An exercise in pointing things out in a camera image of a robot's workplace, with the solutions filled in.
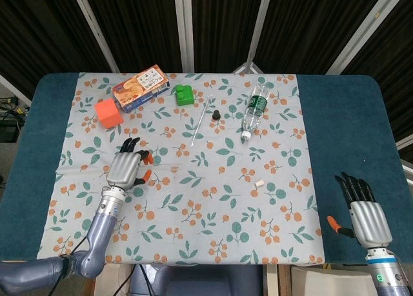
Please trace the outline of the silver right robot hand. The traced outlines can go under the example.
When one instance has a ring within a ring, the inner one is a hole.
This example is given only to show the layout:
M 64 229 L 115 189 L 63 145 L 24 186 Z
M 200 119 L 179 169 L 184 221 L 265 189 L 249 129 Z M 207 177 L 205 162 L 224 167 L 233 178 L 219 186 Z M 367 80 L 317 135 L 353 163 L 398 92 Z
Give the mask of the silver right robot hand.
M 380 203 L 376 202 L 370 185 L 343 172 L 335 176 L 339 183 L 352 221 L 351 228 L 340 225 L 333 216 L 327 217 L 330 227 L 337 233 L 356 239 L 365 249 L 386 248 L 392 235 Z

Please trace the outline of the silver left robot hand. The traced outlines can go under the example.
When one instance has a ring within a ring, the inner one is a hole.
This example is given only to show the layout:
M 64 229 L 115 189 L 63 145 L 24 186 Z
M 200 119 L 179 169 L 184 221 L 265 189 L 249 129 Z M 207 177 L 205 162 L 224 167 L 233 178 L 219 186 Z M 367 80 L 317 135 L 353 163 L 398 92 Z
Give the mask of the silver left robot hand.
M 135 151 L 136 144 L 139 141 L 139 137 L 129 137 L 123 142 L 120 151 L 115 154 L 106 176 L 109 186 L 127 191 L 132 187 L 146 184 L 149 181 L 152 175 L 151 169 L 147 170 L 144 176 L 139 177 L 139 168 L 141 163 L 146 166 L 153 165 L 154 158 L 148 150 Z

